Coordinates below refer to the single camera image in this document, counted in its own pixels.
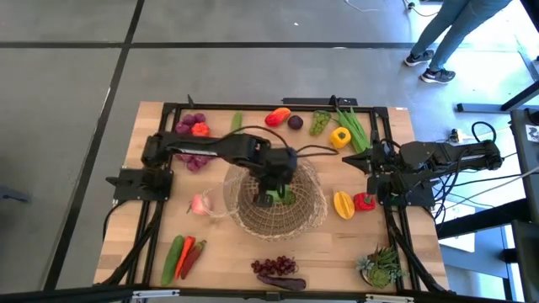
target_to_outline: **black shoe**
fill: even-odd
[[[435,55],[435,52],[433,50],[426,50],[421,56],[415,57],[410,54],[406,59],[404,59],[404,64],[407,66],[416,66],[419,63],[427,62],[428,60],[432,59],[432,57]]]
[[[456,73],[440,69],[438,72],[432,72],[429,68],[421,75],[421,80],[427,83],[449,83],[455,78]]]

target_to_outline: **woven basket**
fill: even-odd
[[[230,166],[225,184],[224,200],[231,217],[246,232],[266,241],[297,237],[320,226],[328,215],[320,179],[307,159],[298,161],[290,184],[290,190],[296,196],[292,205],[257,207],[253,197],[258,193],[258,182],[245,168]]]

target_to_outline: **person's leg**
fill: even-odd
[[[475,30],[479,25],[492,18],[497,12],[505,8],[511,0],[472,0],[462,10],[455,20],[446,37],[436,50],[429,69],[437,72],[444,68],[445,63],[456,48],[462,43],[464,37]]]
[[[441,33],[455,22],[469,2],[470,0],[444,1],[436,17],[423,30],[418,42],[414,45],[412,51],[410,51],[410,55],[412,57],[422,56],[427,50],[427,47],[433,44],[440,37]]]

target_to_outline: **wooden tabletop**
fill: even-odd
[[[131,141],[125,158],[125,165],[139,168],[141,152],[147,136],[157,131],[163,103],[141,102],[136,117]],[[230,130],[232,115],[228,110],[205,110],[211,135],[224,136]],[[264,117],[269,112],[244,111],[243,125],[263,125]],[[193,114],[183,110],[182,115]],[[308,135],[312,122],[312,113],[294,113],[304,119],[303,129],[291,130],[282,125],[276,131],[292,147],[299,148],[307,144],[329,146],[329,133],[336,123],[330,122],[323,134],[318,137]],[[370,134],[368,114],[357,114],[366,134]],[[414,133],[408,111],[402,108],[389,108],[393,140],[405,143],[414,139]],[[383,130],[382,121],[378,121],[379,130]],[[271,134],[262,130],[250,130],[278,145]],[[154,258],[151,286],[160,286],[164,259],[172,240],[177,235],[193,236],[197,241],[207,240],[205,251],[192,268],[185,280],[175,280],[170,287],[209,288],[227,290],[271,290],[273,287],[260,283],[253,274],[250,264],[253,260],[274,259],[286,255],[294,257],[299,265],[299,272],[294,277],[307,282],[307,290],[313,291],[356,291],[366,292],[374,289],[362,280],[355,271],[355,261],[374,251],[376,245],[388,246],[386,222],[383,209],[376,207],[371,212],[356,213],[345,221],[333,207],[333,191],[343,190],[350,195],[366,191],[366,176],[357,168],[341,162],[341,157],[354,154],[351,147],[339,150],[339,156],[311,157],[320,177],[323,192],[328,204],[328,217],[318,228],[287,241],[265,242],[242,230],[233,219],[209,218],[186,214],[189,201],[195,194],[205,189],[221,186],[229,164],[221,159],[213,160],[197,173],[188,171],[184,163],[173,159],[175,172],[171,197],[165,203],[163,219],[159,231],[157,250]],[[110,217],[107,235],[104,240],[94,282],[108,278],[130,251],[135,238],[136,225],[141,209],[141,202],[130,201],[122,205]],[[446,272],[442,263],[440,246],[432,218],[422,209],[408,207],[408,221],[412,234],[414,251],[424,266],[437,282],[447,287]],[[141,281],[146,250],[141,253],[136,282]],[[407,268],[401,252],[401,264]],[[410,288],[409,279],[405,286]],[[388,286],[383,291],[393,292]]]

